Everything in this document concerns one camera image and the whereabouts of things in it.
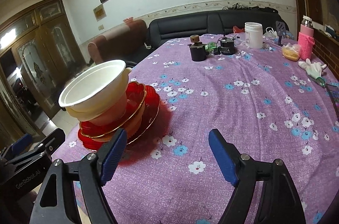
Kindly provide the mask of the large red glass plate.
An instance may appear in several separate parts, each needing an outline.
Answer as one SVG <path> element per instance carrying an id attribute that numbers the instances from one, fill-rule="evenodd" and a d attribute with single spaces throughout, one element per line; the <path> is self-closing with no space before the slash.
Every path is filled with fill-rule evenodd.
<path id="1" fill-rule="evenodd" d="M 160 106 L 160 96 L 155 88 L 143 83 L 130 82 L 126 97 L 126 110 L 120 119 L 103 126 L 94 125 L 89 121 L 80 123 L 78 139 L 85 148 L 97 151 L 111 140 L 119 128 L 127 132 L 127 143 L 130 144 L 153 124 Z"/>

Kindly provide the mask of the small red glass plate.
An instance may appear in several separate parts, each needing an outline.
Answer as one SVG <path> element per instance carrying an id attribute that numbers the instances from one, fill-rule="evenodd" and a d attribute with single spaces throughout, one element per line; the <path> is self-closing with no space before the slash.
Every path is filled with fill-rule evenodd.
<path id="1" fill-rule="evenodd" d="M 125 94 L 111 108 L 93 120 L 80 123 L 79 139 L 108 142 L 119 128 L 132 137 L 141 126 L 146 95 L 143 83 L 130 82 Z"/>

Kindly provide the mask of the large beige plastic bowl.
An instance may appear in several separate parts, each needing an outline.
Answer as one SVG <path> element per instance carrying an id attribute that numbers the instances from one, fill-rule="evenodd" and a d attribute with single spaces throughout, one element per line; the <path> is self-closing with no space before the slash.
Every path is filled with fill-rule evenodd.
<path id="1" fill-rule="evenodd" d="M 129 73 L 131 68 L 126 68 L 114 81 L 105 86 L 97 94 L 85 101 L 85 108 L 92 107 L 96 109 L 100 115 L 112 107 L 119 98 L 126 93 L 129 82 Z"/>

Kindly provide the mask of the white glove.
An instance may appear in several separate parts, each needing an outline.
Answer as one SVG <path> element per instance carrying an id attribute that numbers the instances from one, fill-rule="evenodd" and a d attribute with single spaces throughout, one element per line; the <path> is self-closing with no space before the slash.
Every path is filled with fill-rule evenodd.
<path id="1" fill-rule="evenodd" d="M 323 71 L 327 68 L 327 64 L 322 64 L 321 62 L 311 62 L 309 58 L 306 58 L 305 61 L 299 61 L 298 66 L 313 79 L 322 77 Z"/>

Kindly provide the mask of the large white paper bowl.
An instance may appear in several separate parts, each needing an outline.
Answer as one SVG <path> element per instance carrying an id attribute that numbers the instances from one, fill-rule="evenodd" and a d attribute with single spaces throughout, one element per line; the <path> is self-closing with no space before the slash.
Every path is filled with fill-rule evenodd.
<path id="1" fill-rule="evenodd" d="M 114 81 L 126 68 L 128 68 L 126 62 L 120 59 L 103 62 L 89 68 L 63 89 L 59 96 L 60 107 L 85 108 L 85 101 Z"/>

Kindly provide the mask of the black motor device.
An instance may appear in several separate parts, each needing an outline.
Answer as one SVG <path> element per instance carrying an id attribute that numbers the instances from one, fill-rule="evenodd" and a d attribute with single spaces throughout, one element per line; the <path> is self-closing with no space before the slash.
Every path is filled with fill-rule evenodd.
<path id="1" fill-rule="evenodd" d="M 234 38 L 223 36 L 217 40 L 217 45 L 212 49 L 213 55 L 233 55 L 236 53 Z"/>

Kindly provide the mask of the black round container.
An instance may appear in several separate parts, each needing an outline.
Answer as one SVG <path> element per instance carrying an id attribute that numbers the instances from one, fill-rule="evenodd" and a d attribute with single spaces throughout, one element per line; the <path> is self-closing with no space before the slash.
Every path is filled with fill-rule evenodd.
<path id="1" fill-rule="evenodd" d="M 189 44 L 191 59 L 194 62 L 202 62 L 207 58 L 206 45 L 202 42 Z"/>

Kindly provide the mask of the bagged yellow food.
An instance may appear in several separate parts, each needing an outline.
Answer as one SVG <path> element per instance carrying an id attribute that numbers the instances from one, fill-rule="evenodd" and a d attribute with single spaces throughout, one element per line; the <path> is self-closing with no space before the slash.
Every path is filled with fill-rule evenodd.
<path id="1" fill-rule="evenodd" d="M 298 61 L 300 59 L 301 46 L 299 44 L 285 44 L 282 46 L 282 54 L 284 58 L 290 61 Z"/>

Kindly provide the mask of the small beige plastic bowl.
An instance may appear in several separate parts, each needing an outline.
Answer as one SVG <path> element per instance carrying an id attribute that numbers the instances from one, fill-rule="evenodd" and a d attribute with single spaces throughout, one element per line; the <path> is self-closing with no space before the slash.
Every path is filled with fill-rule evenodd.
<path id="1" fill-rule="evenodd" d="M 100 116 L 89 120 L 89 122 L 97 126 L 103 126 L 112 123 L 113 121 L 120 119 L 125 114 L 126 106 L 127 96 L 126 93 L 123 93 L 123 95 L 112 107 L 103 112 Z"/>

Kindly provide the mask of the black leather sofa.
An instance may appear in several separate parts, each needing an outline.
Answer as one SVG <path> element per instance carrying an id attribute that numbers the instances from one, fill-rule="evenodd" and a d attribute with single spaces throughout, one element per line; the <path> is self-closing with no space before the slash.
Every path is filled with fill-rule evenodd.
<path id="1" fill-rule="evenodd" d="M 127 55 L 125 59 L 136 65 L 166 41 L 174 38 L 204 34 L 228 35 L 233 32 L 234 26 L 244 28 L 246 22 L 260 23 L 264 29 L 276 28 L 277 21 L 284 22 L 278 11 L 269 7 L 203 11 L 159 18 L 149 24 L 141 47 Z"/>

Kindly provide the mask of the white plastic jar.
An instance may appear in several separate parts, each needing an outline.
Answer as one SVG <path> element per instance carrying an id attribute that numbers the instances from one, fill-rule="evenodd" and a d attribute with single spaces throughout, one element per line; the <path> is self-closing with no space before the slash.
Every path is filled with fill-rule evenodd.
<path id="1" fill-rule="evenodd" d="M 245 23 L 245 42 L 250 48 L 261 49 L 263 47 L 263 27 L 257 22 Z"/>

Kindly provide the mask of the pink knitted bottle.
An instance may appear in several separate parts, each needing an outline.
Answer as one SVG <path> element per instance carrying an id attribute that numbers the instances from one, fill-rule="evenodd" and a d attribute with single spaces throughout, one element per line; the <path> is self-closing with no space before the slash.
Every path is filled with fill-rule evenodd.
<path id="1" fill-rule="evenodd" d="M 300 32 L 298 35 L 298 45 L 300 45 L 299 56 L 305 61 L 311 59 L 314 40 L 314 27 L 312 18 L 304 15 L 300 24 Z"/>

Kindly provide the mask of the small white paper bowl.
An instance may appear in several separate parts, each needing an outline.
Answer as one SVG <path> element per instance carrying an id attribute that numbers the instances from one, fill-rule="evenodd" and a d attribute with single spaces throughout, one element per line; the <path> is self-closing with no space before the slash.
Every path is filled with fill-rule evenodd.
<path id="1" fill-rule="evenodd" d="M 76 109 L 74 106 L 66 106 L 65 109 L 70 116 L 77 119 L 90 120 L 100 115 L 100 113 L 98 113 L 97 110 L 93 109 L 92 107 Z"/>

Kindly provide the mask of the purple floral tablecloth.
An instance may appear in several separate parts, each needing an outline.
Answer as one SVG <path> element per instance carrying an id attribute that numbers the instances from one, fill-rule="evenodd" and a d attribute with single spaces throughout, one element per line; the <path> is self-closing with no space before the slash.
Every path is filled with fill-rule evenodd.
<path id="1" fill-rule="evenodd" d="M 338 118 L 329 93 L 269 43 L 191 59 L 173 38 L 130 80 L 160 97 L 151 126 L 124 151 L 104 187 L 118 223 L 217 223 L 240 181 L 222 171 L 222 141 L 249 160 L 288 169 L 307 223 L 320 223 L 338 192 Z"/>

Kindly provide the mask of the wooden glass door cabinet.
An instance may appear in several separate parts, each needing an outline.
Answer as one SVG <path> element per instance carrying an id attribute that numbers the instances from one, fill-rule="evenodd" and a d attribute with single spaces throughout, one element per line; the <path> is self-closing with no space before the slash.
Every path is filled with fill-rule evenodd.
<path id="1" fill-rule="evenodd" d="M 1 103 L 18 134 L 42 137 L 61 91 L 85 64 L 62 0 L 43 0 L 1 24 Z"/>

